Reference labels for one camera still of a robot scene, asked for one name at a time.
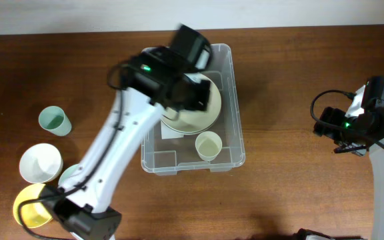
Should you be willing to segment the mint green cup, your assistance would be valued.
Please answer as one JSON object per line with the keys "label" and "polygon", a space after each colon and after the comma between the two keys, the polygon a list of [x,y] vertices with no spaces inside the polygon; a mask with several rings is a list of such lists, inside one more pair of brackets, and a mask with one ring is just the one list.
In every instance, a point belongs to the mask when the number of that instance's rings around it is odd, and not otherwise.
{"label": "mint green cup", "polygon": [[56,136],[66,136],[72,130],[72,124],[64,110],[58,106],[44,108],[39,114],[39,125]]}

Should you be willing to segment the mint green bowl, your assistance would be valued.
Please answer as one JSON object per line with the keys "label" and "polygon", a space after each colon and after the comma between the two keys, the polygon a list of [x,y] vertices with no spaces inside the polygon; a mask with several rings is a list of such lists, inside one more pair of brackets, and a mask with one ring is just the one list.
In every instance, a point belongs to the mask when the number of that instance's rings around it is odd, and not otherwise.
{"label": "mint green bowl", "polygon": [[77,170],[78,166],[78,164],[75,164],[64,170],[59,178],[58,185],[61,185],[66,179],[72,176],[72,174],[74,174],[74,172]]}

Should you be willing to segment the yellow bowl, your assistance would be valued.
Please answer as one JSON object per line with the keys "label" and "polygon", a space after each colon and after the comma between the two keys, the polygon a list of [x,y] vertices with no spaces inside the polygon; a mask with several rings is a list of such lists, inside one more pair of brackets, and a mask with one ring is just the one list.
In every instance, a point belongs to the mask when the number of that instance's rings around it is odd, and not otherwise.
{"label": "yellow bowl", "polygon": [[[26,200],[38,198],[44,186],[45,184],[43,183],[29,185],[16,196],[13,204],[13,216],[18,224],[21,224],[18,215],[19,204]],[[42,203],[32,203],[23,206],[21,216],[28,228],[41,227],[53,219]]]}

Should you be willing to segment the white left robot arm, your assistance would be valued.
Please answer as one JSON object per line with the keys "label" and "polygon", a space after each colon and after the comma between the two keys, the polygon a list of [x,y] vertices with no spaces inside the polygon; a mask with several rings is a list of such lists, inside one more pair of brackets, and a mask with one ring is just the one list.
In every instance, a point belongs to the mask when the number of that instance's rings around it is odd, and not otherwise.
{"label": "white left robot arm", "polygon": [[210,82],[188,75],[208,68],[212,56],[209,41],[182,25],[169,46],[143,51],[109,70],[107,84],[116,97],[104,126],[75,172],[39,197],[75,239],[114,238],[122,216],[110,204],[124,170],[167,108],[206,110]]}

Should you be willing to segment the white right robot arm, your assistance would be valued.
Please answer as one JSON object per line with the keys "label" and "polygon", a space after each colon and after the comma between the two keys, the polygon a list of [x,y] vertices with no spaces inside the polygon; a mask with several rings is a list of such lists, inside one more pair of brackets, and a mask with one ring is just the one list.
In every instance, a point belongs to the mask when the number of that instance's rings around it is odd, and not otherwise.
{"label": "white right robot arm", "polygon": [[369,156],[374,181],[372,239],[384,239],[384,76],[374,76],[356,92],[343,91],[352,103],[347,111],[326,107],[314,117],[314,134],[337,145],[335,153]]}

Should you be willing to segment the cream cup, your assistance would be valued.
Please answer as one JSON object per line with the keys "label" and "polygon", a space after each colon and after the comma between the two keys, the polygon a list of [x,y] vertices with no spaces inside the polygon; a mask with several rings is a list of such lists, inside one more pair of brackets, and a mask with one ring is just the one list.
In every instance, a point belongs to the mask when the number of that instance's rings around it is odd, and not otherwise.
{"label": "cream cup", "polygon": [[199,157],[204,161],[212,161],[218,156],[223,147],[218,134],[212,131],[200,133],[195,140],[195,148]]}

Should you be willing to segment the white bowl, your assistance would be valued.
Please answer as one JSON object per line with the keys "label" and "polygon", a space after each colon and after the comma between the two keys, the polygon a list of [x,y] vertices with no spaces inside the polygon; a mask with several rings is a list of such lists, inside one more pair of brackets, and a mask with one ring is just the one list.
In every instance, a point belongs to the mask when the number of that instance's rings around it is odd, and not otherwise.
{"label": "white bowl", "polygon": [[58,148],[48,143],[36,144],[21,156],[19,172],[29,183],[46,183],[59,176],[63,158]]}

